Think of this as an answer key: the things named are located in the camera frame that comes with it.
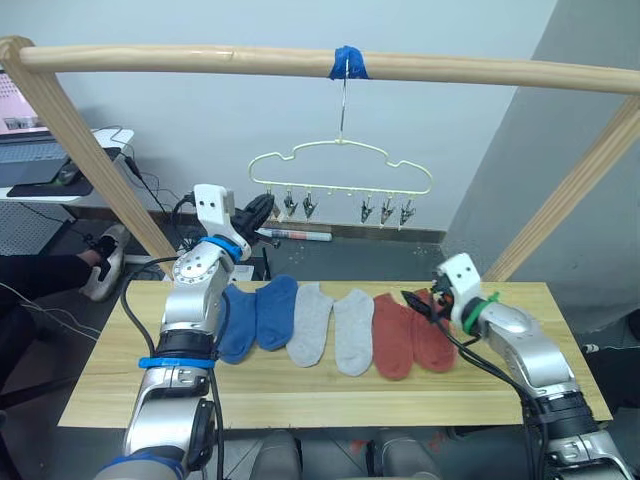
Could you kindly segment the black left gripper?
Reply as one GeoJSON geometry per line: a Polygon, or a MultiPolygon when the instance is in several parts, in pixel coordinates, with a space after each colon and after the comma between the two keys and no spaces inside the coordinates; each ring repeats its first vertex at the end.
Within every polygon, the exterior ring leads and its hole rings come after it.
{"type": "Polygon", "coordinates": [[[231,224],[250,247],[255,246],[258,241],[272,247],[280,246],[280,240],[275,238],[270,230],[259,229],[271,216],[274,203],[275,197],[272,194],[261,194],[251,200],[244,209],[235,209],[231,224]]]}

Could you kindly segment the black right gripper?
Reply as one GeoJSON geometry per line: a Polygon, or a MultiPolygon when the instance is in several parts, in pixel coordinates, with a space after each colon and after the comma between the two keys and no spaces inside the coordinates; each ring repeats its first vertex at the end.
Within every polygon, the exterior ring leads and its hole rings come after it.
{"type": "Polygon", "coordinates": [[[421,295],[418,292],[402,291],[402,297],[407,305],[420,315],[431,315],[430,322],[451,320],[451,310],[454,299],[451,283],[447,277],[437,277],[430,289],[430,294],[421,295]]]}

